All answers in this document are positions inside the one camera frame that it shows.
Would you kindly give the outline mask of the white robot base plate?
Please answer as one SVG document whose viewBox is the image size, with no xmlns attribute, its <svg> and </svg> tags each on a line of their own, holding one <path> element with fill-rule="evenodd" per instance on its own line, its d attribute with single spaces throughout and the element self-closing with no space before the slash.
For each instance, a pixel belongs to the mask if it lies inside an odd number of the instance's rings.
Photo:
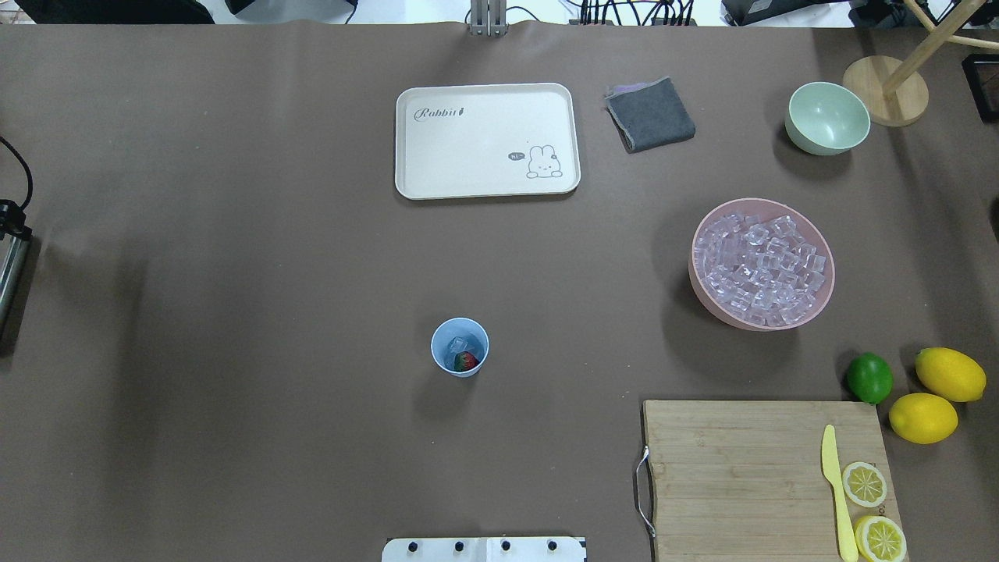
<svg viewBox="0 0 999 562">
<path fill-rule="evenodd" d="M 588 561 L 585 538 L 492 536 L 396 538 L 382 548 L 382 561 Z"/>
</svg>

